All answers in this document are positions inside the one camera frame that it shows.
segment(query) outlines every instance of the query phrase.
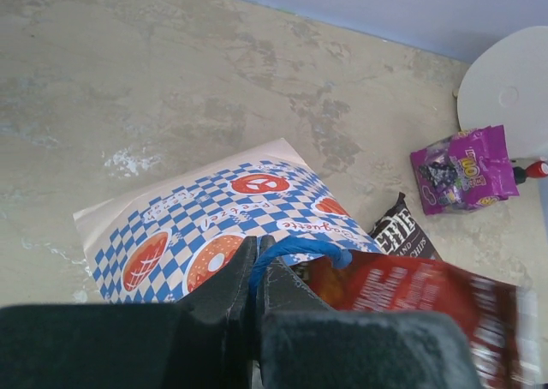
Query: white wall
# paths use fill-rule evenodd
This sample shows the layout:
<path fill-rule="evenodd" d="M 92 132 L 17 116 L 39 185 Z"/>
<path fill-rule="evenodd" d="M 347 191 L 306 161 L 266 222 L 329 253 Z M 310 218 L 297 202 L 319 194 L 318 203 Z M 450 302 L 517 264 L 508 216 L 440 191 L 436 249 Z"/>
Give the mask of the white wall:
<path fill-rule="evenodd" d="M 248 0 L 472 62 L 504 36 L 548 25 L 548 0 Z"/>

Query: purple snack bag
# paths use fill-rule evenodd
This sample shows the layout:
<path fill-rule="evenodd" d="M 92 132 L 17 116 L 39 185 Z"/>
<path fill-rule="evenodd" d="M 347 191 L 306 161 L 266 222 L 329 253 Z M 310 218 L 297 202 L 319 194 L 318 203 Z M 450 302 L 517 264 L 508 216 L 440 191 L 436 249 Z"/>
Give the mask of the purple snack bag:
<path fill-rule="evenodd" d="M 410 158 L 426 215 L 475 211 L 519 195 L 502 125 L 459 132 Z"/>

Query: red bottle cap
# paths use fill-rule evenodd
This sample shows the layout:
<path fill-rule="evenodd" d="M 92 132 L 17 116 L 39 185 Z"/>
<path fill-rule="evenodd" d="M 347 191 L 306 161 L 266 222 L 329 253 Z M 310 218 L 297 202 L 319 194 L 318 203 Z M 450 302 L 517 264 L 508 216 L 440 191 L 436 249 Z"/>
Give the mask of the red bottle cap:
<path fill-rule="evenodd" d="M 527 177 L 548 177 L 548 164 L 542 160 L 525 169 Z"/>

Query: white round table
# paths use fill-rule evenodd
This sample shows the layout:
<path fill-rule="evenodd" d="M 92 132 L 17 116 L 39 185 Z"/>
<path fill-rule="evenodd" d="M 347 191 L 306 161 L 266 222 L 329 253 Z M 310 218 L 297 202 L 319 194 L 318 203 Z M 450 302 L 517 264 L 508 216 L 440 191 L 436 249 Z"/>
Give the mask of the white round table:
<path fill-rule="evenodd" d="M 461 129 L 504 125 L 511 158 L 548 157 L 548 27 L 513 33 L 481 55 L 457 110 Z"/>

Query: red object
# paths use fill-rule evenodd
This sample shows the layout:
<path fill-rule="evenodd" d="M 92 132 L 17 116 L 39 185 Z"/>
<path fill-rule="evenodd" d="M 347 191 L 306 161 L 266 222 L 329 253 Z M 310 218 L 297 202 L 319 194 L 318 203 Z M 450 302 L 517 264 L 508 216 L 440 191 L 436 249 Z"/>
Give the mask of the red object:
<path fill-rule="evenodd" d="M 352 258 L 342 270 L 334 269 L 325 257 L 308 262 L 310 289 L 338 310 L 445 313 L 467 335 L 485 387 L 525 387 L 521 379 L 527 374 L 528 364 L 521 362 L 523 354 L 517 343 L 519 338 L 525 342 L 522 334 L 531 326 L 521 323 L 516 286 L 440 260 L 356 251 Z"/>
<path fill-rule="evenodd" d="M 236 192 L 246 195 L 268 194 L 283 192 L 289 189 L 289 182 L 282 177 L 266 173 L 253 173 L 240 177 L 230 183 Z"/>
<path fill-rule="evenodd" d="M 350 216 L 348 212 L 333 198 L 321 198 L 313 205 L 320 212 L 335 213 L 336 215 Z"/>
<path fill-rule="evenodd" d="M 529 165 L 525 172 L 527 177 L 548 177 L 548 164 L 542 160 Z"/>
<path fill-rule="evenodd" d="M 243 242 L 243 237 L 223 235 L 209 241 L 196 252 L 194 262 L 188 269 L 187 289 L 192 292 L 215 273 L 223 269 Z"/>
<path fill-rule="evenodd" d="M 152 272 L 164 254 L 167 242 L 167 232 L 159 232 L 146 239 L 135 250 L 123 269 L 125 290 L 131 292 Z"/>

